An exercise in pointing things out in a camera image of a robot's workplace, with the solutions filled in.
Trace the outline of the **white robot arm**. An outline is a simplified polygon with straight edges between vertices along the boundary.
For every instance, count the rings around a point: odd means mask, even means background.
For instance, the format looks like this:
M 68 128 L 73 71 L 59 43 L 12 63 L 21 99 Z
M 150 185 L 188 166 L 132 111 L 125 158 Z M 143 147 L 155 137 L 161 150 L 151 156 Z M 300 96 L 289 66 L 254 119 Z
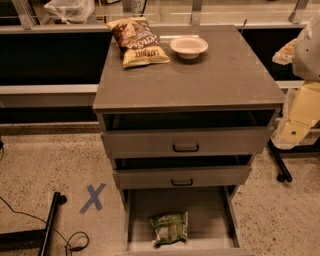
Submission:
M 292 64 L 293 74 L 303 80 L 298 89 L 289 89 L 283 116 L 271 140 L 277 148 L 298 146 L 320 121 L 320 15 L 311 18 L 299 35 L 272 57 L 274 63 Z

